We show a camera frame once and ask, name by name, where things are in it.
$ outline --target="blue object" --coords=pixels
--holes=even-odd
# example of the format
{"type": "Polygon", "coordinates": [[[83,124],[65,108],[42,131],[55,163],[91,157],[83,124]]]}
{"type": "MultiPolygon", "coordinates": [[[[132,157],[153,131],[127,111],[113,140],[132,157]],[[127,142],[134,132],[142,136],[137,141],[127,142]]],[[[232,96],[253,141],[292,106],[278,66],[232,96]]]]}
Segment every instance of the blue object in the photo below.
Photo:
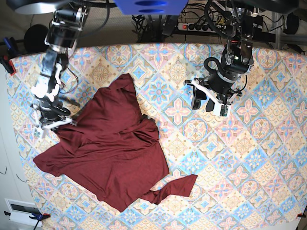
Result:
{"type": "Polygon", "coordinates": [[[12,44],[11,40],[7,37],[3,39],[5,45],[7,46],[8,50],[11,52],[13,57],[18,56],[20,53],[15,49],[14,45],[12,44]]]}
{"type": "Polygon", "coordinates": [[[114,0],[124,15],[180,15],[188,0],[114,0]]]}
{"type": "Polygon", "coordinates": [[[31,213],[38,221],[42,221],[44,215],[43,214],[36,214],[36,213],[31,213]]]}

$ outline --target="floral tile pattern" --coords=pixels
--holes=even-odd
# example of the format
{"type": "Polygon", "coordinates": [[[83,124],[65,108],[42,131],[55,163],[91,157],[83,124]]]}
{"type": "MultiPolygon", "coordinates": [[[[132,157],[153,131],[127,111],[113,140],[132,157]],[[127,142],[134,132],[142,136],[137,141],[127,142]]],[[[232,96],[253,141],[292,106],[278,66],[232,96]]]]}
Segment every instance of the floral tile pattern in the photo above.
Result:
{"type": "MultiPolygon", "coordinates": [[[[51,218],[44,228],[76,230],[247,230],[293,221],[307,205],[307,62],[283,51],[253,50],[255,65],[244,96],[229,118],[190,107],[185,79],[204,77],[203,61],[220,45],[137,44],[77,49],[70,69],[79,86],[68,94],[84,106],[99,87],[122,73],[134,78],[144,114],[159,128],[170,174],[152,189],[189,175],[190,197],[169,196],[159,205],[138,199],[119,213],[65,175],[40,171],[33,158],[56,144],[49,132],[33,136],[30,92],[44,54],[13,61],[6,82],[13,127],[27,183],[37,207],[51,218]]],[[[66,71],[64,91],[76,84],[66,71]]],[[[73,114],[80,108],[64,102],[73,114]]]]}

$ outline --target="screw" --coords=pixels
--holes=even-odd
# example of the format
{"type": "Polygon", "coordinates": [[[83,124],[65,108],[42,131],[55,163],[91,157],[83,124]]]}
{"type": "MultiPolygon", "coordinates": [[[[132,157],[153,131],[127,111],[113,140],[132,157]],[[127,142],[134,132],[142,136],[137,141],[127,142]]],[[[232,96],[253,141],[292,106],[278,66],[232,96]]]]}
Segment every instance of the screw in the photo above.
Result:
{"type": "Polygon", "coordinates": [[[243,63],[245,63],[245,64],[247,64],[248,63],[248,58],[247,57],[245,57],[245,58],[243,58],[243,63]]]}

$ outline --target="red cloth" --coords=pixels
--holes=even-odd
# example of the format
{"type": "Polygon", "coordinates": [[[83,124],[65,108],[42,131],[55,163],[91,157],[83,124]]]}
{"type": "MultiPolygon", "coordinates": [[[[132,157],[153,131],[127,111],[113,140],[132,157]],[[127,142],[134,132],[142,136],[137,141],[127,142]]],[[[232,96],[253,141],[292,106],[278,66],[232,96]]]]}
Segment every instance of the red cloth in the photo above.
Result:
{"type": "Polygon", "coordinates": [[[67,175],[120,212],[138,198],[159,204],[170,194],[190,195],[196,175],[150,191],[169,170],[158,128],[142,119],[129,74],[100,88],[76,121],[61,126],[60,143],[34,158],[42,171],[67,175]]]}

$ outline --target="black cable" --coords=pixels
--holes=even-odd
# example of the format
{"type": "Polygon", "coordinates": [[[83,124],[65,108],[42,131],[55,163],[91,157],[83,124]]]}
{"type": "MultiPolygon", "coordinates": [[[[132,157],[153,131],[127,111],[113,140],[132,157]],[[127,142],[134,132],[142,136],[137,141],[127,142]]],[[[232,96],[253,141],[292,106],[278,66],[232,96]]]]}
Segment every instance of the black cable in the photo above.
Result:
{"type": "Polygon", "coordinates": [[[203,8],[196,8],[196,7],[186,7],[185,9],[189,9],[189,10],[201,10],[203,11],[203,8]]]}
{"type": "Polygon", "coordinates": [[[203,23],[205,23],[205,22],[206,22],[206,20],[204,20],[204,19],[203,19],[204,17],[205,17],[205,15],[203,15],[202,17],[200,17],[200,18],[197,20],[197,22],[195,22],[195,23],[194,23],[194,25],[196,25],[196,24],[200,23],[200,22],[201,22],[201,20],[203,20],[203,23]]]}
{"type": "Polygon", "coordinates": [[[187,41],[187,34],[184,34],[184,43],[186,43],[187,41]]]}
{"type": "Polygon", "coordinates": [[[282,15],[277,21],[273,21],[271,18],[269,18],[269,17],[266,16],[266,15],[261,15],[261,17],[265,17],[265,18],[269,19],[271,22],[277,23],[277,22],[279,22],[279,21],[283,18],[283,15],[282,15]]]}
{"type": "Polygon", "coordinates": [[[203,3],[188,3],[187,6],[200,6],[200,7],[203,7],[205,9],[206,4],[203,4],[203,3]]]}
{"type": "Polygon", "coordinates": [[[263,21],[263,24],[265,25],[265,27],[267,28],[267,31],[269,31],[268,25],[265,21],[263,21]]]}
{"type": "Polygon", "coordinates": [[[246,85],[248,84],[248,76],[247,75],[245,75],[245,85],[244,85],[244,87],[240,90],[241,92],[245,89],[245,87],[246,87],[246,85]]]}
{"type": "Polygon", "coordinates": [[[62,93],[62,94],[68,94],[68,93],[70,93],[70,92],[75,91],[76,88],[77,88],[78,85],[79,85],[79,78],[78,78],[78,76],[77,76],[74,72],[72,72],[72,70],[71,70],[69,67],[67,67],[67,69],[73,74],[73,76],[75,77],[75,79],[76,79],[76,81],[77,81],[77,84],[75,85],[75,87],[73,87],[72,89],[68,90],[67,92],[61,92],[61,90],[60,90],[60,93],[62,93]]]}
{"type": "Polygon", "coordinates": [[[191,19],[191,20],[196,20],[196,19],[199,19],[199,18],[185,18],[185,17],[179,17],[180,19],[191,19]]]}
{"type": "Polygon", "coordinates": [[[32,18],[31,18],[31,21],[30,21],[30,27],[32,26],[34,16],[35,16],[35,14],[32,15],[32,18]]]}
{"type": "Polygon", "coordinates": [[[132,15],[132,20],[135,22],[135,24],[133,24],[135,27],[135,30],[132,30],[132,32],[138,35],[138,40],[137,40],[137,43],[138,43],[142,41],[142,38],[144,37],[144,33],[148,29],[148,25],[143,26],[144,21],[145,21],[144,15],[137,15],[137,16],[132,15]]]}
{"type": "Polygon", "coordinates": [[[234,14],[235,14],[235,17],[236,17],[236,21],[238,23],[241,23],[241,19],[240,19],[239,15],[238,15],[238,11],[236,10],[236,6],[235,6],[234,0],[230,0],[230,2],[231,2],[231,5],[232,5],[232,8],[234,9],[234,14]]]}
{"type": "Polygon", "coordinates": [[[198,18],[200,18],[200,16],[199,16],[197,13],[193,12],[193,11],[184,11],[182,14],[184,15],[184,13],[185,13],[185,15],[187,15],[187,13],[193,13],[193,14],[195,14],[198,18]]]}
{"type": "Polygon", "coordinates": [[[206,8],[205,8],[205,17],[206,17],[206,21],[208,22],[209,26],[222,38],[227,38],[227,35],[222,33],[213,23],[213,21],[211,20],[210,16],[209,16],[209,8],[210,5],[212,3],[212,0],[208,0],[207,4],[206,4],[206,8]]]}
{"type": "Polygon", "coordinates": [[[209,57],[207,58],[204,62],[203,62],[203,66],[205,67],[205,69],[211,73],[211,74],[214,74],[216,72],[215,69],[212,69],[209,67],[208,63],[211,62],[211,61],[214,61],[216,63],[216,66],[219,70],[219,72],[222,74],[222,75],[225,75],[225,70],[222,68],[222,65],[220,63],[220,61],[218,59],[216,59],[215,57],[209,57]]]}
{"type": "Polygon", "coordinates": [[[20,179],[17,173],[16,173],[16,176],[17,176],[17,178],[18,178],[19,180],[21,180],[21,181],[24,182],[24,183],[27,183],[27,182],[28,182],[28,180],[23,181],[22,179],[20,179]]]}
{"type": "Polygon", "coordinates": [[[39,223],[39,221],[37,221],[37,223],[35,224],[33,230],[36,230],[38,223],[39,223]]]}
{"type": "Polygon", "coordinates": [[[269,46],[270,49],[274,49],[273,45],[269,42],[266,42],[266,44],[269,46]]]}
{"type": "Polygon", "coordinates": [[[274,29],[271,29],[271,30],[269,30],[269,32],[272,32],[272,31],[274,31],[274,30],[277,30],[278,28],[280,28],[280,27],[282,27],[283,26],[283,24],[282,25],[280,25],[280,26],[277,26],[276,28],[274,28],[274,29]]]}
{"type": "Polygon", "coordinates": [[[88,34],[77,37],[78,39],[92,36],[92,35],[96,34],[99,30],[101,30],[106,25],[106,23],[107,23],[107,21],[109,20],[109,17],[110,17],[110,7],[109,7],[109,1],[108,0],[106,1],[106,4],[107,4],[106,18],[105,18],[104,22],[102,23],[102,25],[99,26],[96,30],[89,32],[88,34]]]}
{"type": "Polygon", "coordinates": [[[8,167],[5,166],[5,173],[0,172],[2,175],[6,174],[6,171],[8,170],[8,167]]]}
{"type": "Polygon", "coordinates": [[[117,5],[115,3],[109,3],[108,1],[106,1],[106,3],[84,1],[84,0],[71,0],[71,1],[78,4],[78,5],[97,7],[97,8],[106,8],[106,6],[108,6],[109,8],[117,7],[117,5]]]}

